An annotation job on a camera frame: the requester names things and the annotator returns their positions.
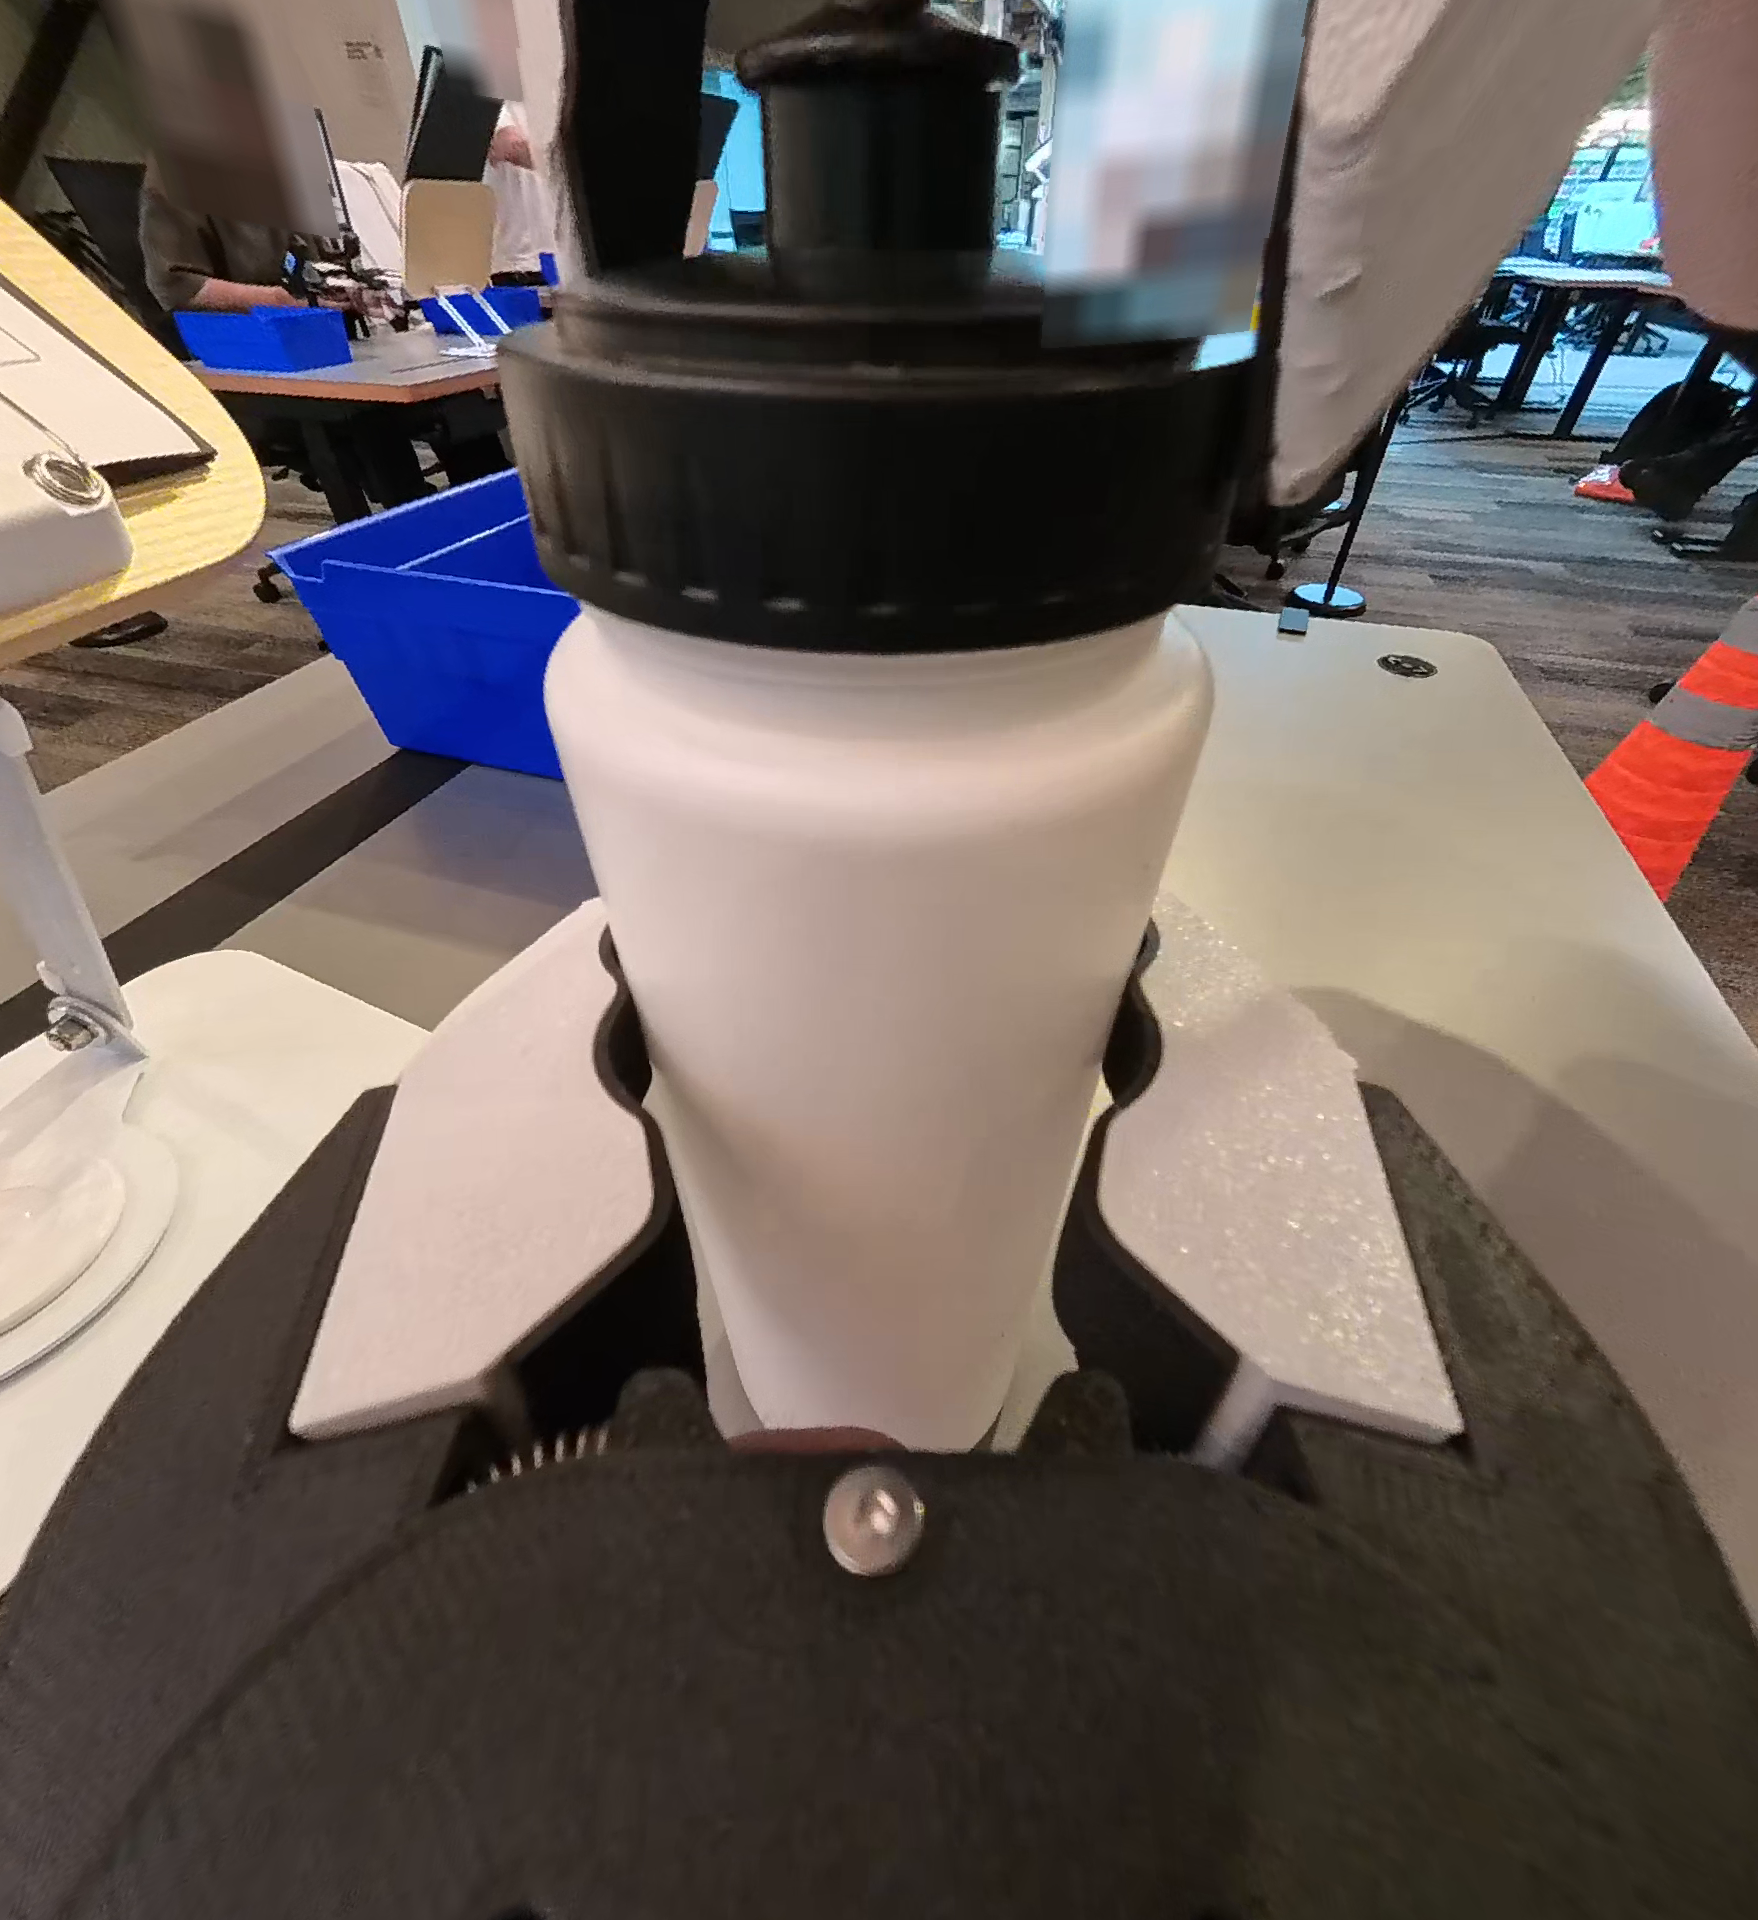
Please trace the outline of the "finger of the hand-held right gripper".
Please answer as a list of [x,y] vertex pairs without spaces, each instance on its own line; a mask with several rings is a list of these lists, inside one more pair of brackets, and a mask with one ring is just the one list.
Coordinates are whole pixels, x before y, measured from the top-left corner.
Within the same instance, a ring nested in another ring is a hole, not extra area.
[[1269,502],[1304,502],[1461,321],[1657,11],[1310,4],[1258,313]]
[[552,299],[682,262],[707,13],[707,1],[507,4],[533,170],[553,204]]

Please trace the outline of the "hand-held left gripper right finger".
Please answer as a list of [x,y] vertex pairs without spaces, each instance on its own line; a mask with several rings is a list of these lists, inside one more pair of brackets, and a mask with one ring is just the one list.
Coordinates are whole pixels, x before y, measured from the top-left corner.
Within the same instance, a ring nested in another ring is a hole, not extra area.
[[1247,1461],[1278,1412],[1465,1429],[1357,1069],[1161,895],[1057,1233],[1057,1327],[1139,1453]]

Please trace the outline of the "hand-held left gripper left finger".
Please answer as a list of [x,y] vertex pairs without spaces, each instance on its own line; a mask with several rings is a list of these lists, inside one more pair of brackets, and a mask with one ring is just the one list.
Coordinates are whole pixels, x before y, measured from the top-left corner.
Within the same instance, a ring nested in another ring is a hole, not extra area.
[[636,1247],[658,1175],[652,1118],[609,1065],[620,997],[606,908],[588,900],[403,1069],[291,1401],[297,1439],[479,1403]]

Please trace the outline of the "black bottle lid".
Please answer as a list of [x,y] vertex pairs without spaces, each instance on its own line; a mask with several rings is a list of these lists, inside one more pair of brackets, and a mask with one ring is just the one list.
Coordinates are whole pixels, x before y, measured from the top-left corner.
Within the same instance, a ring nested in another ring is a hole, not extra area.
[[500,348],[529,537],[579,604],[917,657],[1104,635],[1211,577],[1258,360],[1049,346],[1038,285],[821,301],[763,257],[597,279]]

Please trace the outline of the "white bottle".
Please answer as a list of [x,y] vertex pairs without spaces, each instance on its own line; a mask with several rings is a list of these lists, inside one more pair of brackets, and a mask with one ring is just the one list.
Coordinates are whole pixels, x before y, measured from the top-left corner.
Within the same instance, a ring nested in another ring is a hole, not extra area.
[[856,657],[583,608],[543,702],[750,1412],[967,1453],[1050,1276],[1203,646],[1168,611]]

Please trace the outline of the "person's right forearm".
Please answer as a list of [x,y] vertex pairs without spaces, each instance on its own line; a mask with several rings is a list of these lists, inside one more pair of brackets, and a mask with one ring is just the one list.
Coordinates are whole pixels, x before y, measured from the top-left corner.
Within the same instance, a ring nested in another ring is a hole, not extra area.
[[1758,331],[1758,1],[1661,4],[1648,83],[1665,270],[1710,322]]

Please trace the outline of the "wooden top desk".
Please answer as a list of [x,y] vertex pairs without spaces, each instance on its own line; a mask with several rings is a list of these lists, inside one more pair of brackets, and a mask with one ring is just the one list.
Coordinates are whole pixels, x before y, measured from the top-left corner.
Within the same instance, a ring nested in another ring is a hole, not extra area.
[[1529,402],[1532,385],[1548,352],[1556,348],[1564,322],[1581,305],[1598,306],[1598,322],[1585,360],[1568,389],[1558,419],[1548,431],[1525,434],[1532,438],[1568,442],[1592,400],[1599,373],[1607,372],[1633,322],[1657,316],[1675,305],[1672,279],[1657,270],[1589,270],[1540,260],[1504,260],[1492,276],[1492,285],[1525,290],[1529,305],[1521,326],[1513,358],[1492,392],[1496,415],[1518,415]]
[[307,372],[229,372],[190,360],[189,372],[245,427],[269,423],[300,437],[309,471],[334,522],[384,508],[382,488],[397,437],[431,444],[435,471],[454,485],[511,463],[493,343],[459,346],[435,329],[378,329],[350,343],[343,365]]

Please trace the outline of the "black backpack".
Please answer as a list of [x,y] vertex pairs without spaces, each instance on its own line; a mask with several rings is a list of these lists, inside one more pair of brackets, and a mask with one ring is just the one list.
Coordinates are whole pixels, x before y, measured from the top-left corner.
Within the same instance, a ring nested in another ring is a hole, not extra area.
[[1655,392],[1611,446],[1611,465],[1672,457],[1719,434],[1743,392],[1719,378],[1683,377]]

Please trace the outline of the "small blue plastic bin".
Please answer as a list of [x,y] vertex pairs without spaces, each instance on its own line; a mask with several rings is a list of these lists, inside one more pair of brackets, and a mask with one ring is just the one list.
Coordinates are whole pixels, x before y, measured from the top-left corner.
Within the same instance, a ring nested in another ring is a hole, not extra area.
[[291,377],[354,362],[343,316],[331,306],[176,312],[171,322],[190,360],[211,372]]

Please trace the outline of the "clear round stand foot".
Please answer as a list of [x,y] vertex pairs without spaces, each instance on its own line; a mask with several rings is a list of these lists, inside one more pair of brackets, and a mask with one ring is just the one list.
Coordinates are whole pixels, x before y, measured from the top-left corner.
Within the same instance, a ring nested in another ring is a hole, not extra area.
[[0,1384],[111,1309],[171,1225],[176,1158],[129,1112],[147,1069],[96,1043],[0,1101]]

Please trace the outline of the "wooden display board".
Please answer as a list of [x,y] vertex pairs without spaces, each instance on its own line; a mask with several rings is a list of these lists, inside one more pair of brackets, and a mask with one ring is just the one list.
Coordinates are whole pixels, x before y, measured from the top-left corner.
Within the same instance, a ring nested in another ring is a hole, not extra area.
[[174,611],[197,584],[253,543],[264,516],[264,484],[219,398],[3,199],[0,273],[213,449],[199,467],[121,492],[129,557],[117,577],[0,614],[3,673],[126,614]]

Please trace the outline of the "orange traffic cone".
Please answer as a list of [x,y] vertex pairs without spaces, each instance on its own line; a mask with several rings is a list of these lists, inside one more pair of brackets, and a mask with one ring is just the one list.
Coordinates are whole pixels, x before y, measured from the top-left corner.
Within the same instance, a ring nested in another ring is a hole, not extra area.
[[1758,752],[1758,592],[1585,777],[1585,792],[1667,900]]

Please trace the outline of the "printed paper sheet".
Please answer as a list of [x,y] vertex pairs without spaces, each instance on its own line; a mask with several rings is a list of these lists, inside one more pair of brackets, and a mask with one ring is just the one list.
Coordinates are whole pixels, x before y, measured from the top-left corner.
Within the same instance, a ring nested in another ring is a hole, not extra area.
[[0,273],[0,460],[41,451],[114,488],[213,457],[205,437]]

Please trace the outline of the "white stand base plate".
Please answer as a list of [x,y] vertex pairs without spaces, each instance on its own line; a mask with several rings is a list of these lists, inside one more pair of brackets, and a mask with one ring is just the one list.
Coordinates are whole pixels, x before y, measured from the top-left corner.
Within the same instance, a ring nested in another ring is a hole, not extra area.
[[213,951],[127,987],[152,1065],[127,1118],[179,1172],[171,1219],[85,1327],[0,1383],[0,1597],[59,1488],[171,1320],[312,1148],[426,1035],[257,953]]

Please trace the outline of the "white stand post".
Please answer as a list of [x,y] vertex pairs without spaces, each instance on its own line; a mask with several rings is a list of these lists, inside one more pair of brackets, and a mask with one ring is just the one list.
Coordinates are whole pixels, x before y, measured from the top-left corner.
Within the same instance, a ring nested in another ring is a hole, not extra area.
[[147,1059],[132,1012],[71,865],[52,831],[27,766],[33,742],[0,689],[0,890],[35,951],[52,997],[46,1028],[63,1053],[110,1045]]

